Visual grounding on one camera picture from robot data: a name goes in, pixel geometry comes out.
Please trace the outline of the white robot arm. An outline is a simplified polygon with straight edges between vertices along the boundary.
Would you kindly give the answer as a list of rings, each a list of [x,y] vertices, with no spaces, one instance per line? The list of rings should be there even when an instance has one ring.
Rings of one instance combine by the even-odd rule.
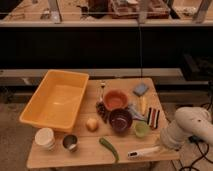
[[[211,113],[202,107],[181,107],[174,114],[174,120],[160,132],[162,144],[179,150],[184,141],[195,135],[213,146],[213,123]]]

